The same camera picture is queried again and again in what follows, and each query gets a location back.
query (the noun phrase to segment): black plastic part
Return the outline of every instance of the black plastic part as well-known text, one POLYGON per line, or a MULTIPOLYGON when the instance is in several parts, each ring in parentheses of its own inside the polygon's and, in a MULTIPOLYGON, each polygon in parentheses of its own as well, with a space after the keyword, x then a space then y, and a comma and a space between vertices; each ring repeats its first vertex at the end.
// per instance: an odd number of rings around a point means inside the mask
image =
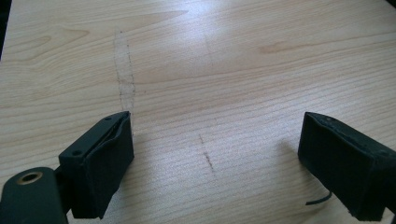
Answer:
POLYGON ((70 181, 73 216, 103 218, 133 158, 129 112, 102 119, 62 152, 59 179, 70 181))
POLYGON ((37 167, 11 177, 3 188, 0 223, 67 223, 53 170, 37 167))
POLYGON ((345 123, 305 113, 301 163, 358 220, 379 221, 396 212, 396 152, 345 123))

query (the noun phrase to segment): wooden table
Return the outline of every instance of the wooden table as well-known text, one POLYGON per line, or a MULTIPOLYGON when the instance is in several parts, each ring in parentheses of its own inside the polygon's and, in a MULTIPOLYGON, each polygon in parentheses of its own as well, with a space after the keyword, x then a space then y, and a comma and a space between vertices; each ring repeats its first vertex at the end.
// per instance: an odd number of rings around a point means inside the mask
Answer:
POLYGON ((0 184, 129 110, 135 159, 105 218, 70 223, 359 223, 336 197, 304 205, 327 194, 297 159, 304 112, 396 148, 395 86, 382 0, 14 0, 0 184))

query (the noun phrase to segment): screw hole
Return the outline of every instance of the screw hole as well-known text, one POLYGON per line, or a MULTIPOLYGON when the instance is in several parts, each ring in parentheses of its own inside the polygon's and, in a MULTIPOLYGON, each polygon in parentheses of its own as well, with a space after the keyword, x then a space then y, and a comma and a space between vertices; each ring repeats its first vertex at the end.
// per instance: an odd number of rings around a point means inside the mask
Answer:
POLYGON ((73 154, 73 156, 79 156, 79 155, 81 155, 81 153, 82 152, 80 150, 76 150, 72 154, 73 154))
POLYGON ((27 185, 36 182, 39 178, 43 176, 41 172, 32 172, 27 175, 23 175, 21 178, 17 180, 17 184, 19 185, 27 185))

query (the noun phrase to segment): light wood grain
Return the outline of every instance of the light wood grain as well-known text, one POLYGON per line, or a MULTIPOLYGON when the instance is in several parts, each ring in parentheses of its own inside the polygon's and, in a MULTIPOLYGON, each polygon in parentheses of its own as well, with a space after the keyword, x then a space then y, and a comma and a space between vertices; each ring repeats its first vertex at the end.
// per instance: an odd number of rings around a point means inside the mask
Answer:
POLYGON ((0 184, 130 110, 120 190, 70 223, 359 223, 304 205, 327 191, 296 151, 305 111, 396 148, 395 22, 381 0, 13 0, 0 184))

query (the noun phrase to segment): black wire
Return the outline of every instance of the black wire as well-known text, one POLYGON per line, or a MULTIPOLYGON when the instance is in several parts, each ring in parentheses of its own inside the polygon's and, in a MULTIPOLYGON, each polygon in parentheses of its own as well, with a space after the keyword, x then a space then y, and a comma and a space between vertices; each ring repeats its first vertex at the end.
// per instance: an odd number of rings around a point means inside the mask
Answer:
POLYGON ((324 202, 326 202, 327 200, 329 200, 331 197, 332 197, 332 192, 329 191, 329 195, 327 195, 326 197, 321 198, 321 199, 319 199, 319 200, 315 200, 315 201, 311 201, 311 202, 306 202, 305 205, 313 205, 313 204, 318 204, 318 203, 324 203, 324 202))

